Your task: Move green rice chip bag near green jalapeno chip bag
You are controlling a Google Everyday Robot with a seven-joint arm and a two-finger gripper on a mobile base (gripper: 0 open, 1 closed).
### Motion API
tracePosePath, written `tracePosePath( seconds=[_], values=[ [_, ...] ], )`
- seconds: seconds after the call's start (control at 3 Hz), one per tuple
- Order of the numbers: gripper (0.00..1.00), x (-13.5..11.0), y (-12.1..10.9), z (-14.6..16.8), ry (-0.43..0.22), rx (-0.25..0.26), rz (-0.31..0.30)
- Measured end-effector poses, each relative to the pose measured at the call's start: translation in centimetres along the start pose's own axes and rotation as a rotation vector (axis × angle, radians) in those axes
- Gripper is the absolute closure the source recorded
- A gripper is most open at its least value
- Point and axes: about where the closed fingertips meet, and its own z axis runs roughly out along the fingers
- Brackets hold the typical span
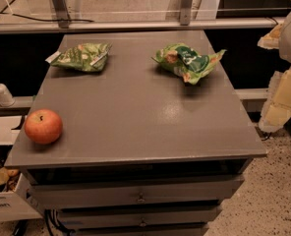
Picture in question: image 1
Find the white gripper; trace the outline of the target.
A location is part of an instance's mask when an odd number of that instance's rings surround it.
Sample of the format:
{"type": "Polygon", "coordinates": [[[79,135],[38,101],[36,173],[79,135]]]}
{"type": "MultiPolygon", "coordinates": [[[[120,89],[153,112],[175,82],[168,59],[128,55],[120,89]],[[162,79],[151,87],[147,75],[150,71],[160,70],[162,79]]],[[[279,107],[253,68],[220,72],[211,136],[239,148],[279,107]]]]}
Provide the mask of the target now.
{"type": "MultiPolygon", "coordinates": [[[[291,63],[291,12],[282,24],[275,26],[258,41],[258,47],[278,49],[282,59],[291,63]]],[[[270,79],[267,100],[263,105],[259,128],[266,133],[281,129],[291,118],[291,67],[276,71],[270,79]]]]}

